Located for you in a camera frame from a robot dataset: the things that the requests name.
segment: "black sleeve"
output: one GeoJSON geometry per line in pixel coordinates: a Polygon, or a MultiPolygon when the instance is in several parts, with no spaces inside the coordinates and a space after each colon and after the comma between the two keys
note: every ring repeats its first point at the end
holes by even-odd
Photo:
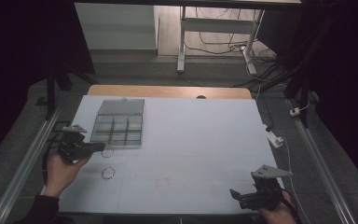
{"type": "Polygon", "coordinates": [[[36,195],[34,204],[32,205],[28,214],[20,221],[14,222],[15,224],[28,224],[50,223],[58,214],[60,199],[53,198],[45,195],[36,195]]]}

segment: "white tabletop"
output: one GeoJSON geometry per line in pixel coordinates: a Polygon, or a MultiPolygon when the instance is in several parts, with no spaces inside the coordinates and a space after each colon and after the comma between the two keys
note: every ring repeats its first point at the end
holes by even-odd
{"type": "MultiPolygon", "coordinates": [[[[90,140],[97,112],[112,96],[84,96],[73,124],[90,140]]],[[[62,194],[61,212],[242,214],[229,189],[255,192],[251,172],[276,167],[254,100],[145,99],[143,143],[94,153],[62,194]],[[116,170],[103,179],[102,170],[116,170]]]]}

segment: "white plug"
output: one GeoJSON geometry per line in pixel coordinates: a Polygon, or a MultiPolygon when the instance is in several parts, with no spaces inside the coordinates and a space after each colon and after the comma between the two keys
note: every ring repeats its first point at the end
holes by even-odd
{"type": "Polygon", "coordinates": [[[300,114],[300,109],[298,109],[298,107],[290,110],[290,116],[294,117],[300,114]]]}
{"type": "Polygon", "coordinates": [[[281,147],[283,145],[283,138],[275,136],[272,131],[267,131],[267,125],[264,125],[266,128],[267,139],[275,147],[281,147]]]}

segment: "table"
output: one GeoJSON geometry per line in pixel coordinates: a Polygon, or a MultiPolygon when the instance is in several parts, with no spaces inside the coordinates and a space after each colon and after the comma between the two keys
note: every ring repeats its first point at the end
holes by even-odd
{"type": "Polygon", "coordinates": [[[276,167],[255,101],[245,89],[92,86],[73,124],[88,130],[104,99],[145,99],[143,143],[94,153],[62,194],[62,213],[237,215],[229,189],[255,191],[251,172],[276,167]],[[199,94],[207,99],[197,99],[199,94]],[[112,166],[115,176],[103,179],[112,166]]]}

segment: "gray floor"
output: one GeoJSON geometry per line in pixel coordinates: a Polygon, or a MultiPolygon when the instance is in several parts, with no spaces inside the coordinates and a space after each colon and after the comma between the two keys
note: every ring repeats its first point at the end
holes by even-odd
{"type": "MultiPolygon", "coordinates": [[[[94,53],[92,58],[97,73],[95,79],[101,84],[231,87],[251,80],[244,72],[242,58],[187,58],[186,71],[182,75],[176,73],[175,58],[162,58],[136,52],[105,54],[99,52],[94,53]]],[[[257,68],[262,72],[266,69],[266,65],[260,64],[257,68]]],[[[90,86],[78,77],[71,76],[71,79],[74,87],[68,93],[69,100],[58,117],[59,122],[72,120],[82,95],[87,93],[90,86]]],[[[273,123],[273,132],[284,137],[289,147],[294,187],[288,179],[284,179],[283,183],[287,189],[296,191],[310,223],[341,223],[296,128],[295,121],[288,115],[289,107],[282,96],[282,90],[283,86],[279,86],[265,92],[264,98],[261,95],[256,97],[256,94],[255,98],[262,120],[268,125],[273,123]]],[[[43,96],[46,96],[45,81],[36,83],[29,89],[27,104],[0,146],[0,198],[44,121],[46,107],[35,105],[38,98],[43,96]]],[[[291,103],[295,105],[297,102],[292,100],[291,103]]],[[[310,131],[317,140],[318,147],[358,223],[358,171],[339,143],[318,119],[314,112],[315,104],[316,102],[311,101],[309,107],[310,131]]],[[[278,166],[289,170],[286,146],[271,150],[278,166]]],[[[39,158],[9,214],[7,223],[24,216],[34,196],[42,189],[40,162],[39,158]]],[[[303,223],[308,223],[302,212],[300,215],[303,223]]],[[[103,222],[98,216],[75,216],[75,218],[77,223],[103,222]]]]}

